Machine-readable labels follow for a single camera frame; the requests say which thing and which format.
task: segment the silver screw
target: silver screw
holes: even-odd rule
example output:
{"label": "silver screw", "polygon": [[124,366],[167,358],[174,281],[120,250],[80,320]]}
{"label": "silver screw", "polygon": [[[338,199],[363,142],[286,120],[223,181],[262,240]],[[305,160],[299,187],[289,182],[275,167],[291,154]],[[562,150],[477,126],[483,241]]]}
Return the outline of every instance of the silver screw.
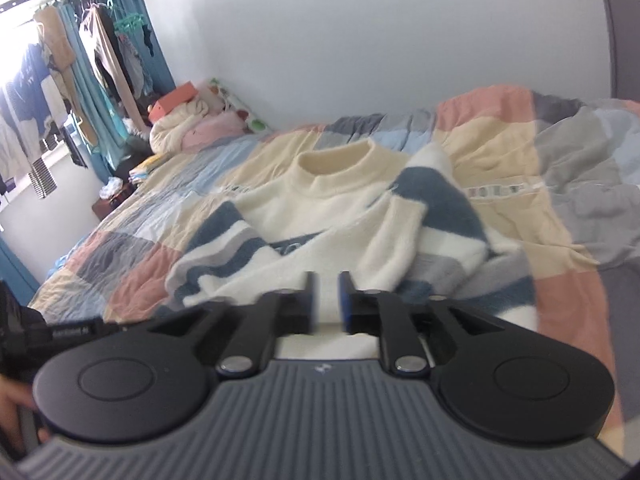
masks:
{"label": "silver screw", "polygon": [[240,374],[247,371],[254,363],[243,355],[232,355],[220,363],[220,369],[230,374]]}
{"label": "silver screw", "polygon": [[396,359],[396,370],[399,372],[416,373],[427,367],[427,361],[417,355],[404,355]]}

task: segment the human hand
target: human hand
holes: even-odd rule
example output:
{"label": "human hand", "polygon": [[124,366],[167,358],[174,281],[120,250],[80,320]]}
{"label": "human hand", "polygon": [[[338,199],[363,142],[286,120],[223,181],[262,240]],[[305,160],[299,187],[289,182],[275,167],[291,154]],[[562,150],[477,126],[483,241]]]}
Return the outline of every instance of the human hand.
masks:
{"label": "human hand", "polygon": [[[18,406],[24,406],[34,412],[37,410],[31,395],[31,385],[0,376],[0,429],[15,449],[24,452]],[[41,428],[38,430],[38,438],[44,442],[49,438],[49,433]]]}

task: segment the gray ribbed surface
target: gray ribbed surface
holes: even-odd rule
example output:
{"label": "gray ribbed surface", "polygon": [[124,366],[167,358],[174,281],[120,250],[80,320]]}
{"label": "gray ribbed surface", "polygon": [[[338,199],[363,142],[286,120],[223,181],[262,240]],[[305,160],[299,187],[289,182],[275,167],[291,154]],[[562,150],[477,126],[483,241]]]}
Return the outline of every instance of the gray ribbed surface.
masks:
{"label": "gray ribbed surface", "polygon": [[551,450],[494,444],[450,420],[423,383],[389,377],[376,361],[329,364],[274,361],[224,383],[171,435],[119,450],[55,438],[19,468],[32,480],[596,480],[627,469],[591,439]]}

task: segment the pink pillow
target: pink pillow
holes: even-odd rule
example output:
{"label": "pink pillow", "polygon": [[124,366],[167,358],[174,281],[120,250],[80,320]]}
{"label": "pink pillow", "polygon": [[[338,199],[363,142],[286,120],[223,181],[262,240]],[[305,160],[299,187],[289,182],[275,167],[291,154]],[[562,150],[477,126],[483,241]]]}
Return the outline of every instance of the pink pillow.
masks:
{"label": "pink pillow", "polygon": [[215,140],[244,134],[245,127],[246,123],[235,112],[222,112],[213,117],[205,116],[193,130],[184,134],[182,150],[199,152]]}

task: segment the stack of books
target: stack of books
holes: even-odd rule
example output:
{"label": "stack of books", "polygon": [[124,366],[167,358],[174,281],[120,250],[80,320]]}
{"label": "stack of books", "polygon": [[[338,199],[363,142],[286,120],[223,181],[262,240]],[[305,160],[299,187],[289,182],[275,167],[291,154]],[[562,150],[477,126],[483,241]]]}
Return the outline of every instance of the stack of books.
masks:
{"label": "stack of books", "polygon": [[133,168],[133,170],[129,171],[129,181],[134,186],[139,186],[149,178],[149,175],[153,170],[155,170],[159,166],[162,166],[162,164],[168,161],[169,158],[171,158],[171,155],[169,153],[150,156],[147,160],[141,162],[135,168]]}

